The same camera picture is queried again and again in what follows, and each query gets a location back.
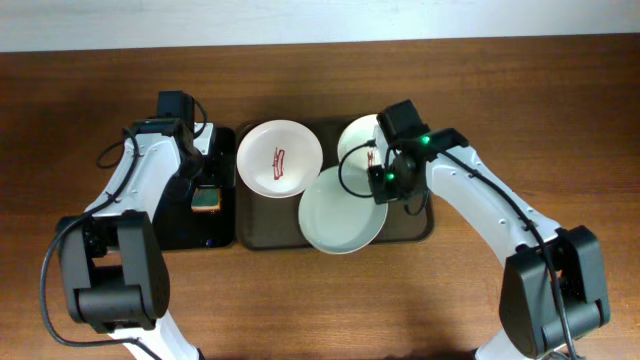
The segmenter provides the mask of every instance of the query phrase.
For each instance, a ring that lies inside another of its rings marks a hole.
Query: white plate
[[[285,198],[304,191],[322,167],[318,138],[305,126],[273,120],[251,130],[240,143],[238,173],[254,192]]]
[[[366,194],[367,174],[343,168],[350,188]],[[372,198],[349,195],[338,181],[338,167],[323,171],[304,192],[298,208],[298,223],[304,237],[327,254],[348,254],[373,240],[387,218],[388,205],[376,205]]]
[[[338,161],[342,160],[349,150],[375,139],[376,127],[379,125],[375,114],[363,116],[351,122],[338,140]],[[380,154],[375,147],[358,149],[349,155],[345,165],[367,170],[370,166],[380,165]]]

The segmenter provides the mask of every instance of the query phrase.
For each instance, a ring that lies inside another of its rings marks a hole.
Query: black tray
[[[300,121],[309,128],[322,146],[322,170],[338,164],[337,146],[342,131],[357,116]],[[236,132],[240,144],[242,138],[262,122],[247,124]],[[251,191],[237,176],[236,184],[236,236],[251,250],[295,249],[311,247],[298,225],[298,204],[302,194],[285,199],[271,199]],[[410,204],[420,206],[419,196]],[[403,202],[389,204],[389,212],[382,230],[372,244],[391,244],[426,239],[434,226],[431,198],[425,210],[417,216],[407,215]]]

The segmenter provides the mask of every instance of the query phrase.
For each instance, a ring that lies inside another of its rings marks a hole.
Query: white wall
[[[0,51],[640,32],[640,0],[0,0]]]

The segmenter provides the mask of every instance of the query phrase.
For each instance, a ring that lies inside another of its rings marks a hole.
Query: brown table surface
[[[589,359],[640,354],[638,35],[0,54],[0,358],[128,358],[71,349],[42,325],[38,275],[58,219],[111,176],[96,155],[182,89],[216,124],[378,112],[410,98],[455,127],[526,201],[601,240],[611,323]],[[502,269],[443,200],[421,243],[347,256],[313,250],[165,255],[170,311],[209,358],[384,358],[470,350],[500,328]],[[57,260],[53,320],[66,313]]]

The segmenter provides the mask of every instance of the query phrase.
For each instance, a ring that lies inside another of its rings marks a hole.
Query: white background
[[[0,51],[640,31],[640,0],[0,0]]]

